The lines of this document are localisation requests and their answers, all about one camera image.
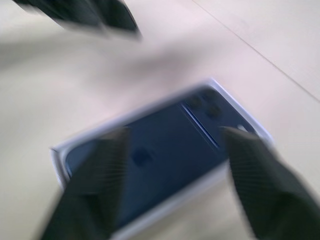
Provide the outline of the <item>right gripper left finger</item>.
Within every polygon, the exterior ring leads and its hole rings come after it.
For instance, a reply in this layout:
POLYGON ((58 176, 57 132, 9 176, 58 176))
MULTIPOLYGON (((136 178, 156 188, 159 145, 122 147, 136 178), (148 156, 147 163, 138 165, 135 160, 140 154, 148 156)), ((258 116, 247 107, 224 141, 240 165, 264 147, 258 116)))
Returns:
POLYGON ((124 191, 129 140, 128 127, 94 140, 38 240, 109 240, 124 191))

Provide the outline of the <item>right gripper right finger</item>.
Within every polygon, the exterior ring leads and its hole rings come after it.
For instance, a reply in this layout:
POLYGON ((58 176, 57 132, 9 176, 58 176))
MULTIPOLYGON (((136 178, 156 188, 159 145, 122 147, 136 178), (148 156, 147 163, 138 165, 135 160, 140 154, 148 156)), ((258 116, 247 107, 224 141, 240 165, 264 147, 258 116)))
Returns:
POLYGON ((257 240, 320 240, 320 206, 256 134, 224 127, 233 184, 257 240))

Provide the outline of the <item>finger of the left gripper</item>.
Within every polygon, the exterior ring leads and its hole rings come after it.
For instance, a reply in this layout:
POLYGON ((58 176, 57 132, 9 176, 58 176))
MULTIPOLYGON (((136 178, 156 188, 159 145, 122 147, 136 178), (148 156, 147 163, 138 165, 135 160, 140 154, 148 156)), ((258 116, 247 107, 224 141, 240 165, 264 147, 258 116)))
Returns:
POLYGON ((127 7, 121 0, 99 0, 100 13, 103 23, 112 29, 141 37, 139 27, 127 7))
POLYGON ((96 0, 14 0, 20 7, 32 8, 56 22, 101 29, 106 26, 96 0))

